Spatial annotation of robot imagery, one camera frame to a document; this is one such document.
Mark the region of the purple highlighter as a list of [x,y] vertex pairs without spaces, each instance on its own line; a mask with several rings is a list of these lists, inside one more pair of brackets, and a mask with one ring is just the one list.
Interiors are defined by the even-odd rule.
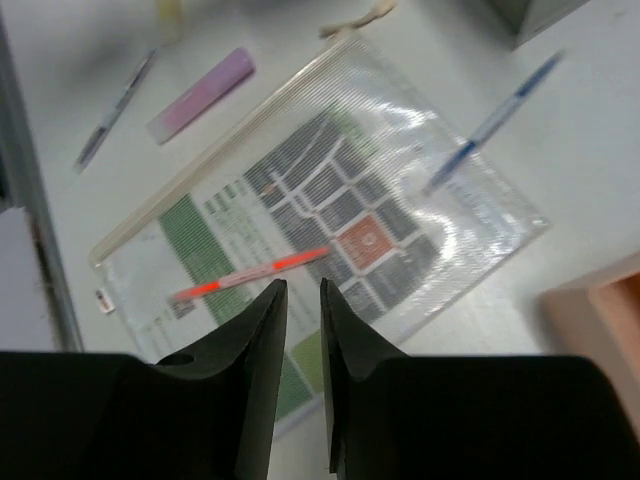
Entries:
[[157,144],[166,143],[254,72],[248,50],[236,48],[156,115],[147,124],[148,132]]

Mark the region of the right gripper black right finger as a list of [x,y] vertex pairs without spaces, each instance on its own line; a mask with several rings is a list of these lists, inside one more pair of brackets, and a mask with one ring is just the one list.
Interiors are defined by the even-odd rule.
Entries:
[[329,468],[340,479],[635,479],[639,442],[580,356],[410,356],[320,286]]

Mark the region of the clear grey drawer organizer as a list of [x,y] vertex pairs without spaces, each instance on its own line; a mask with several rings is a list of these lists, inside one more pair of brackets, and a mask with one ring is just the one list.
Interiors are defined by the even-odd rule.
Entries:
[[588,0],[486,0],[483,4],[493,17],[498,44],[515,50],[560,20],[576,11]]

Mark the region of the orange red pen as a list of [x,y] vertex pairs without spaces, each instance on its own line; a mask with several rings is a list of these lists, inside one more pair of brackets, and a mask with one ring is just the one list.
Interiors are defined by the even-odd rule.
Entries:
[[213,282],[195,285],[185,290],[178,291],[171,295],[169,300],[171,303],[183,302],[222,290],[227,290],[247,282],[260,280],[316,261],[327,256],[330,251],[331,249],[329,246],[323,246],[305,252],[296,253],[261,266],[252,267],[241,272],[226,275]]

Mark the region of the clear mesh zipper pouch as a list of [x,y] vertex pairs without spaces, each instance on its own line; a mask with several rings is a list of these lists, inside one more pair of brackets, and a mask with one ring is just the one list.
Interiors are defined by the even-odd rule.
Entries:
[[378,49],[342,33],[102,240],[91,261],[138,356],[155,363],[239,314],[266,281],[179,305],[172,293],[329,247],[285,273],[283,433],[322,400],[323,279],[401,342],[544,230],[478,154],[423,194],[461,144]]

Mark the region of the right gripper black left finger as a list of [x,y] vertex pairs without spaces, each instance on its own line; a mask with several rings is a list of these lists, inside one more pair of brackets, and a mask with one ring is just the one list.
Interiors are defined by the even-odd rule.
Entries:
[[5,352],[5,479],[263,479],[284,357],[287,285],[148,364]]

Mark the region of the orange file rack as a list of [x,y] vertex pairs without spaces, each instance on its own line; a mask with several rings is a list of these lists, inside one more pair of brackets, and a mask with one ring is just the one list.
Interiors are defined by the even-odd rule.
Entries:
[[608,348],[639,366],[638,254],[544,292],[541,304],[572,349]]

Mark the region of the blue white pen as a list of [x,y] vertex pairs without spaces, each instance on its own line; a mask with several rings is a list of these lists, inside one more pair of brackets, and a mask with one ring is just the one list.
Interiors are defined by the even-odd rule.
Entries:
[[534,90],[541,85],[551,71],[564,57],[562,50],[545,60],[497,109],[489,115],[470,137],[443,163],[432,178],[425,184],[422,192],[429,196],[442,187],[468,158],[484,146],[494,134],[527,101]]

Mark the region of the grey white pen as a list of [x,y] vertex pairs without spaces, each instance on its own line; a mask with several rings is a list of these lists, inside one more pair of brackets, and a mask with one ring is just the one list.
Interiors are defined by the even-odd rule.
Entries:
[[94,158],[113,126],[126,109],[143,80],[148,75],[156,55],[157,50],[153,49],[144,57],[141,63],[136,67],[132,78],[126,84],[123,93],[120,95],[113,108],[92,131],[74,163],[74,167],[78,172],[82,172]]

